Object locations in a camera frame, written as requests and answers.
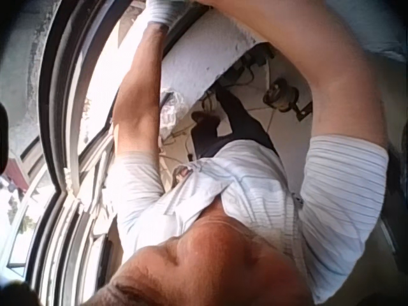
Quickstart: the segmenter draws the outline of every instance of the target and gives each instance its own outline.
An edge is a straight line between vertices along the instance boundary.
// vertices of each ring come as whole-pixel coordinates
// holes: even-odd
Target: tile floor
[[[309,140],[312,125],[312,116],[302,122],[298,122],[293,112],[280,113],[263,104],[262,98],[266,91],[266,83],[278,77],[284,77],[289,84],[297,87],[300,91],[300,108],[311,101],[309,86],[299,73],[282,56],[277,56],[270,61],[269,67],[254,68],[255,80],[250,86],[234,87],[232,93],[238,96],[249,113],[260,121],[274,142],[286,169],[289,188],[294,193],[299,193],[303,180],[303,168],[306,153],[309,148]],[[240,82],[249,79],[249,74],[244,74]],[[193,152],[193,144],[189,132],[194,126],[190,118],[191,112],[200,110],[198,103],[190,113],[179,123],[170,137],[163,143],[165,156],[161,160],[163,182],[167,189],[171,184],[171,173],[181,162],[186,163],[187,154]],[[219,135],[231,132],[228,119],[221,107],[217,109],[222,122],[219,126]],[[403,290],[406,277],[399,274],[392,251],[388,245],[383,231],[377,225],[371,237],[367,241],[366,251],[356,264],[350,278],[343,288],[325,305],[357,305],[358,302],[375,292],[382,292],[392,296],[399,295]]]

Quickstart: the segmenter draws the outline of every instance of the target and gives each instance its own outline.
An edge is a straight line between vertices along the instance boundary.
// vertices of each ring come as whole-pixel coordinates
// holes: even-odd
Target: white shirt
[[[211,159],[187,166],[189,176],[164,194],[154,156],[131,152],[115,160],[110,188],[124,261],[138,249],[186,232],[217,195],[224,211],[289,256],[307,278],[316,303],[351,273],[379,217],[387,152],[343,136],[310,142],[294,200],[278,156],[250,140],[227,144]]]

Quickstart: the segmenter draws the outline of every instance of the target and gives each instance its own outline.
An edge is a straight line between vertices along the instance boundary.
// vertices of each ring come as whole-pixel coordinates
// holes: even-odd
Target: white glove
[[[171,27],[186,8],[184,0],[147,0],[149,22],[159,22]]]

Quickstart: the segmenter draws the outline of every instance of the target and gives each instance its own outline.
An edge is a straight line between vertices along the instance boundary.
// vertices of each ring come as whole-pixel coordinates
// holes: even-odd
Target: person
[[[201,149],[195,138],[202,158],[164,193],[161,59],[180,3],[147,0],[150,22],[113,113],[110,188],[125,263],[86,305],[323,303],[363,254],[383,204],[387,139],[372,68],[324,1],[199,2],[262,35],[308,81],[314,114],[302,198],[290,193],[266,133],[245,131],[247,122],[257,125],[245,114],[231,123],[244,133],[224,141],[212,128]],[[228,91],[215,90],[225,110],[243,111]],[[208,118],[194,118],[197,133]]]

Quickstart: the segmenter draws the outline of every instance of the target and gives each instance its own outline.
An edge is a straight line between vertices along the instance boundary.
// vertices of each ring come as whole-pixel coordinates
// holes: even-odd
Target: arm
[[[182,3],[147,0],[143,14],[149,24],[113,109],[116,158],[109,188],[127,254],[135,250],[131,230],[137,219],[164,193],[158,163],[161,61],[164,39],[181,10]]]
[[[161,60],[168,28],[149,24],[113,109],[115,151],[151,152],[158,160]]]
[[[265,37],[312,89],[312,135],[386,145],[380,94],[363,50],[321,0],[202,0]]]
[[[383,205],[388,156],[380,94],[363,51],[318,0],[206,1],[268,39],[312,89],[299,211],[316,303],[343,285]]]

